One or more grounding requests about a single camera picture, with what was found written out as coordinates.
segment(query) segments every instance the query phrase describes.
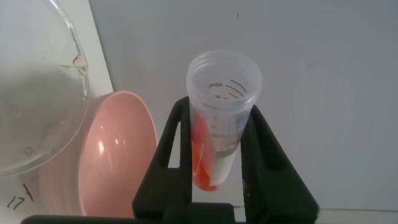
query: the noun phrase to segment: measurement marking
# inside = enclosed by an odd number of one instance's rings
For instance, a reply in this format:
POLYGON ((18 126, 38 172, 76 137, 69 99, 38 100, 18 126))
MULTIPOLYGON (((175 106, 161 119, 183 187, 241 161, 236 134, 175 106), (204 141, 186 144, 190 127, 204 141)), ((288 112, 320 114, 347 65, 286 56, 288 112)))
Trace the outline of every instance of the measurement marking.
POLYGON ((24 184, 24 187, 25 187, 25 190, 26 190, 26 193, 25 193, 25 194, 29 195, 30 199, 33 201, 33 197, 32 197, 32 195, 30 194, 30 192, 29 192, 29 190, 27 189, 27 187, 26 187, 25 184, 24 184))
POLYGON ((227 127, 225 124, 222 124, 224 127, 228 128, 228 130, 230 131, 231 129, 229 127, 227 127))
POLYGON ((238 97, 236 97, 234 94, 232 94, 232 93, 228 93, 228 94, 235 97, 236 99, 238 99, 238 97))
POLYGON ((15 200, 15 196, 14 196, 14 198, 12 198, 12 200, 10 201, 10 203, 8 203, 7 208, 10 207, 10 204, 11 204, 14 200, 15 200))
POLYGON ((241 84, 239 84, 239 83, 237 83, 236 81, 234 81, 234 80, 231 80, 232 82, 235 82, 236 84, 238 84, 239 86, 241 86, 242 87, 242 89, 245 91, 245 92, 247 92, 246 91, 246 89, 245 88, 243 88, 243 86, 241 85, 241 84))
POLYGON ((15 206, 14 206, 14 210, 18 207, 18 205, 20 205, 22 202, 24 202, 24 198, 21 198, 21 197, 18 197, 21 201, 18 203, 18 204, 16 204, 15 206))
POLYGON ((233 87, 230 87, 231 89, 234 89, 235 91, 237 91, 242 97, 243 97, 243 95, 242 95, 242 93, 240 92, 240 91, 238 91, 237 89, 235 89, 235 88, 233 88, 233 87))

